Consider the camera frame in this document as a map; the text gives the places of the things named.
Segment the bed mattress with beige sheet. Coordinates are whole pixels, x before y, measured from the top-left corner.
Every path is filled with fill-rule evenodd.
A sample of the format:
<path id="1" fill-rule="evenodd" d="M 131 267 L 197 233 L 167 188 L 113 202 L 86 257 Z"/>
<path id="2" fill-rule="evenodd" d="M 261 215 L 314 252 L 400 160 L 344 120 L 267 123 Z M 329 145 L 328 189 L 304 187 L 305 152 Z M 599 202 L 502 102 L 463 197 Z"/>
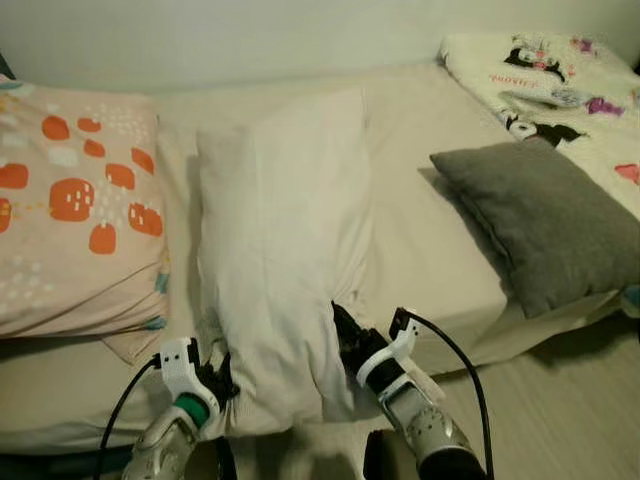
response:
<path id="1" fill-rule="evenodd" d="M 616 310 L 612 294 L 595 294 L 536 319 L 524 316 L 488 239 L 424 175 L 431 154 L 494 145 L 507 133 L 444 68 L 412 65 L 152 96 L 172 259 L 164 337 L 200 337 L 207 326 L 198 311 L 193 251 L 198 188 L 187 166 L 196 132 L 256 122 L 294 101 L 353 88 L 364 91 L 372 169 L 362 316 L 384 328 L 394 308 L 412 308 L 442 326 L 472 362 L 486 365 Z M 0 340 L 0 454 L 93 451 L 134 371 L 104 340 Z"/>

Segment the white pillow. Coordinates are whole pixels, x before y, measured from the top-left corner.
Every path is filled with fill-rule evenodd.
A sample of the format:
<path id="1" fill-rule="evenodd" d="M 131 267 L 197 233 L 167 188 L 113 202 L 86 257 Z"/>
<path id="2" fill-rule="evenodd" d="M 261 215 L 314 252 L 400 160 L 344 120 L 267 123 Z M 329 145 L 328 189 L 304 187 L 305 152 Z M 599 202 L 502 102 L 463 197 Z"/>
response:
<path id="1" fill-rule="evenodd" d="M 372 247 L 361 90 L 321 93 L 197 133 L 198 274 L 239 392 L 223 424 L 256 436 L 370 419 L 339 355 L 333 305 L 358 300 Z"/>

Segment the grey pillow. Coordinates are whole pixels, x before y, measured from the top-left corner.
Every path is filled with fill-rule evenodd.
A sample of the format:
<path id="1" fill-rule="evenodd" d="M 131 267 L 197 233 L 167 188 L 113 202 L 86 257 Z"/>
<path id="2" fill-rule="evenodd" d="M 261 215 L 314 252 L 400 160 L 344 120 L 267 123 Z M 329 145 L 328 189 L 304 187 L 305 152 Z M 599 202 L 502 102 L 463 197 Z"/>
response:
<path id="1" fill-rule="evenodd" d="M 547 141 L 429 159 L 488 236 L 526 317 L 639 284 L 639 220 Z"/>

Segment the pink pillow with orange spots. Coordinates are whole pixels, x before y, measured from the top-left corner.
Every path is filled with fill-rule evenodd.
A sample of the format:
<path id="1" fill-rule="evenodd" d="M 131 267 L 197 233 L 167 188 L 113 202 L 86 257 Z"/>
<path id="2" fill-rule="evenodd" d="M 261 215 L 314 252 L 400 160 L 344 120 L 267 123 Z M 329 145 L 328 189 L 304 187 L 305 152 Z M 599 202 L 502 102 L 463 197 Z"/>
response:
<path id="1" fill-rule="evenodd" d="M 0 76 L 0 339 L 163 328 L 157 114 Z"/>

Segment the cream cartoon print blanket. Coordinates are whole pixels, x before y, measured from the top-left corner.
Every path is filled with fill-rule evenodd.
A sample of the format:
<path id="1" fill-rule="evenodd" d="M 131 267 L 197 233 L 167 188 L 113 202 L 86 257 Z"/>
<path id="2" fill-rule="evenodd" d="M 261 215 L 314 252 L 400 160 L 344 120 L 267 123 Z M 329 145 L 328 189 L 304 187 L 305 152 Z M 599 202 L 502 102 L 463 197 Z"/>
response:
<path id="1" fill-rule="evenodd" d="M 559 33 L 445 38 L 445 69 L 509 141 L 544 140 L 640 216 L 640 79 L 603 44 Z"/>

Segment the black right robot leg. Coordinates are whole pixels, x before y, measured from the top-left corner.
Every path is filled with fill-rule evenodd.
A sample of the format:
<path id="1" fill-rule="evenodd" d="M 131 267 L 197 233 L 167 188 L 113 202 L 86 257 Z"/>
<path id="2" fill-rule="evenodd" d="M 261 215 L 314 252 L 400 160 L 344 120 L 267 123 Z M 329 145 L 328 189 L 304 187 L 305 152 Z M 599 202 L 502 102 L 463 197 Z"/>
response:
<path id="1" fill-rule="evenodd" d="M 362 475 L 364 480 L 419 480 L 411 452 L 393 430 L 367 435 Z"/>

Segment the dark bed frame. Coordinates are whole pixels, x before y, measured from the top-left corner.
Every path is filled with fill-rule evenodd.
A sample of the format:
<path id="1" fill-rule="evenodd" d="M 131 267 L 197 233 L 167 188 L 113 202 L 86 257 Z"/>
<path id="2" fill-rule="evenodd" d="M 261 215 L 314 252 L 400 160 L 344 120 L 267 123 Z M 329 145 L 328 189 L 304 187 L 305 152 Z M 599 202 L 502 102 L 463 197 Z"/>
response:
<path id="1" fill-rule="evenodd" d="M 99 480 L 109 480 L 131 461 L 127 449 L 110 449 Z M 93 480 L 97 454 L 0 454 L 0 480 Z"/>

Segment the black left robot leg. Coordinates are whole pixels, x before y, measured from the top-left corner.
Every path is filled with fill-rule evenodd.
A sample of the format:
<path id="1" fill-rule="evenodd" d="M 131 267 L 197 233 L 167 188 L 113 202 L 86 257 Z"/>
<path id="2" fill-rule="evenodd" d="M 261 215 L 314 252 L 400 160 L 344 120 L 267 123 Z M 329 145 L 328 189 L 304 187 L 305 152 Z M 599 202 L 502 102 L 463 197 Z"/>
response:
<path id="1" fill-rule="evenodd" d="M 229 440 L 219 438 L 198 444 L 189 457 L 184 480 L 239 480 Z"/>

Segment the black robot leg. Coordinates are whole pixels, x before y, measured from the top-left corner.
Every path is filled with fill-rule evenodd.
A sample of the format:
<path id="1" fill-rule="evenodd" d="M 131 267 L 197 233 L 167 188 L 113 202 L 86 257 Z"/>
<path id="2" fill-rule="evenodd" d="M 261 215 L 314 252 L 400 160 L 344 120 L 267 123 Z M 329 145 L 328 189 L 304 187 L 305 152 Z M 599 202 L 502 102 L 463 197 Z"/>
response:
<path id="1" fill-rule="evenodd" d="M 229 440 L 219 438 L 198 444 L 189 457 L 184 480 L 239 480 Z"/>
<path id="2" fill-rule="evenodd" d="M 393 430 L 367 435 L 362 475 L 364 480 L 419 480 L 411 452 Z"/>

